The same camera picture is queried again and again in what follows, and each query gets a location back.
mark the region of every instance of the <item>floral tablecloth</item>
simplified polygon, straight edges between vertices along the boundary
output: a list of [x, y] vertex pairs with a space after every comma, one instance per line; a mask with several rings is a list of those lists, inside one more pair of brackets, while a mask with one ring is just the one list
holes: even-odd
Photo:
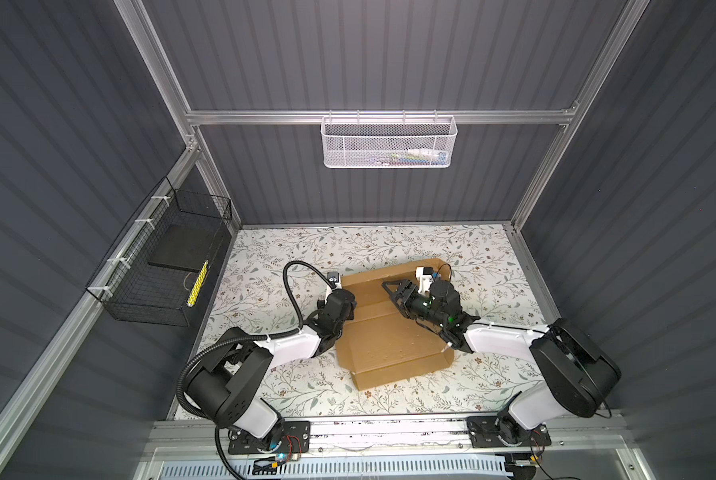
[[[200, 348], [231, 326], [254, 333], [291, 328], [294, 311], [281, 279], [289, 260], [348, 275], [432, 257], [451, 264], [467, 312], [521, 325], [544, 321], [501, 225], [241, 230]], [[306, 316], [325, 293], [323, 281], [301, 266], [289, 279]], [[360, 392], [331, 350], [273, 369], [258, 395], [283, 416], [465, 412], [498, 410], [539, 379], [529, 362], [457, 352], [448, 369]], [[179, 408], [175, 418], [190, 415]]]

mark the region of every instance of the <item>metal vent grille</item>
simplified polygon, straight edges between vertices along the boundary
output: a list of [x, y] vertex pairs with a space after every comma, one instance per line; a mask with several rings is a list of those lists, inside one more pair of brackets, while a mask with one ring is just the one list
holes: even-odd
[[[230, 460], [246, 478], [376, 478], [401, 475], [490, 475], [511, 477], [505, 459], [482, 454], [303, 458], [278, 468], [276, 474], [251, 475], [253, 460]], [[224, 480], [231, 478], [221, 462], [165, 462], [161, 480]]]
[[453, 117], [324, 117], [323, 163], [328, 168], [446, 168], [457, 128]]

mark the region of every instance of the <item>flattened cardboard box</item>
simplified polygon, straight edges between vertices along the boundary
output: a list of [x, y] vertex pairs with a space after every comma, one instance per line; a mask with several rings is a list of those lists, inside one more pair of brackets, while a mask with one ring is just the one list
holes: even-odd
[[358, 390], [442, 370], [454, 362], [454, 351], [435, 333], [404, 318], [382, 282], [409, 279], [416, 282], [416, 267], [431, 266], [437, 272], [440, 258], [387, 266], [342, 277], [342, 288], [355, 295], [355, 319], [346, 322], [336, 342], [336, 359], [350, 370]]

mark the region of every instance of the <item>gray wall panel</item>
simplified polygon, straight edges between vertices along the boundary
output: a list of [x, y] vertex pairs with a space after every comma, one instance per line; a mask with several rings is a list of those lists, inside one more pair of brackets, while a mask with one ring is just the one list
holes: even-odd
[[[716, 475], [716, 2], [652, 1], [524, 235], [659, 478]], [[685, 438], [699, 438], [688, 445]]]
[[[182, 150], [113, 2], [0, 2], [0, 410]], [[195, 335], [103, 316], [1, 477], [130, 475]]]
[[624, 0], [146, 0], [196, 110], [572, 104]]
[[246, 224], [508, 220], [558, 130], [463, 125], [449, 168], [330, 169], [316, 126], [204, 126]]
[[199, 194], [209, 194], [206, 182], [203, 181], [203, 177], [200, 176], [200, 172], [197, 168], [190, 170], [190, 173], [187, 174], [187, 178], [184, 179], [180, 188], [190, 192], [197, 192]]

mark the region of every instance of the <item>red wire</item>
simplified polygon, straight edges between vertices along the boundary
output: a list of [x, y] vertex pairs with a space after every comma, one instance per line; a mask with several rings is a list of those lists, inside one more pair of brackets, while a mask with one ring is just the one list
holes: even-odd
[[289, 456], [286, 458], [286, 462], [291, 459], [291, 455], [294, 453], [294, 444], [291, 442], [291, 437], [286, 436], [286, 440], [289, 441]]
[[[534, 433], [536, 433], [537, 435], [539, 435], [540, 437], [542, 436], [542, 434], [539, 433], [539, 432], [537, 432], [536, 430], [532, 430], [532, 431], [533, 431]], [[534, 445], [537, 446], [538, 455], [536, 455], [536, 459], [537, 459], [537, 463], [538, 463], [539, 465], [541, 465], [541, 464], [542, 464], [542, 454], [545, 453], [545, 447], [540, 446], [540, 445], [537, 443], [537, 440], [536, 440], [536, 438], [534, 438], [533, 435], [530, 436], [530, 437], [531, 437], [531, 440], [534, 442]]]
[[299, 437], [296, 437], [296, 436], [292, 436], [292, 437], [296, 438], [296, 443], [299, 444], [299, 453], [303, 453], [302, 452], [302, 443], [299, 441]]

